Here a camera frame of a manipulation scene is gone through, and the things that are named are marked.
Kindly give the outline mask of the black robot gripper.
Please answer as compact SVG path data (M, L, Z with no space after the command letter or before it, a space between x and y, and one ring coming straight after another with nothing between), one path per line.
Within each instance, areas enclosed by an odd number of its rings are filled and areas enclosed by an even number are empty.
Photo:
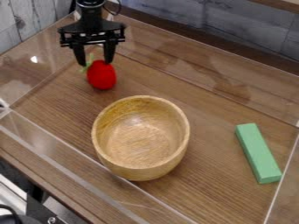
M81 8L79 21L57 29L60 46L72 47L76 60L83 67L87 65L84 45L104 43L104 61L111 63L116 45L125 41L125 25L105 20L101 15L100 8Z

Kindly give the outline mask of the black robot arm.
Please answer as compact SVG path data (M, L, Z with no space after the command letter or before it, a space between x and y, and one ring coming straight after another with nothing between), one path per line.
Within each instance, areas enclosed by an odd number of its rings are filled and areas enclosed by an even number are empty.
M84 46L101 44L104 46L104 62L111 64L115 58L116 46L125 41L127 26L103 18L108 0L76 0L80 10L79 20L57 29L60 46L68 47L75 54L77 63L84 67L87 62Z

